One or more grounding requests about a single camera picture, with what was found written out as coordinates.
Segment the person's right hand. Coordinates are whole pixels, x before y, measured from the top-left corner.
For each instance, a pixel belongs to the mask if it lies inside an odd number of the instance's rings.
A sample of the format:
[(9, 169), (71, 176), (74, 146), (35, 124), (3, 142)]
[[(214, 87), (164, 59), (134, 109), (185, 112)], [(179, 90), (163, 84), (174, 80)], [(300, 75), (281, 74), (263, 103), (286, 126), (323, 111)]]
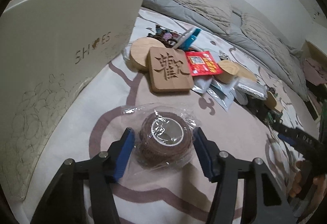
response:
[(309, 186), (314, 185), (317, 188), (314, 198), (320, 201), (326, 195), (326, 174), (314, 177), (312, 183), (309, 183), (309, 176), (307, 178), (304, 177), (303, 163), (303, 161), (296, 162), (296, 167), (299, 171), (295, 174), (289, 196), (294, 198), (296, 195), (300, 194), (305, 184), (308, 184)]

